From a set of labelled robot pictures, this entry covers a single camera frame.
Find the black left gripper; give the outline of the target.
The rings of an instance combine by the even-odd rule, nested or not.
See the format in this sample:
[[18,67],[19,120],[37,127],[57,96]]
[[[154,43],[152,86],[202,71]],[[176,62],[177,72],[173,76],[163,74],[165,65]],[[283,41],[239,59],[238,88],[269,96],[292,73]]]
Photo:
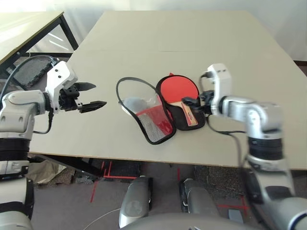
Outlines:
[[107,102],[94,101],[88,104],[82,104],[78,97],[80,92],[95,88],[96,85],[89,82],[78,82],[68,89],[61,89],[59,92],[59,108],[64,111],[78,110],[80,113],[88,113],[98,110],[105,106]]

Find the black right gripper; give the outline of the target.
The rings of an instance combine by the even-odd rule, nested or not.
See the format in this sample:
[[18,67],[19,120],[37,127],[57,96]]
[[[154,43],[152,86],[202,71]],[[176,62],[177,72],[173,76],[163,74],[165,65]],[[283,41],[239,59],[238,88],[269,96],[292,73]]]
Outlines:
[[191,98],[191,97],[184,97],[182,98],[182,102],[185,105],[200,105],[200,102],[203,103],[201,106],[191,106],[191,110],[196,112],[196,113],[204,113],[206,115],[212,115],[211,111],[211,104],[212,100],[214,98],[214,90],[207,90],[203,91],[200,95],[199,98]]

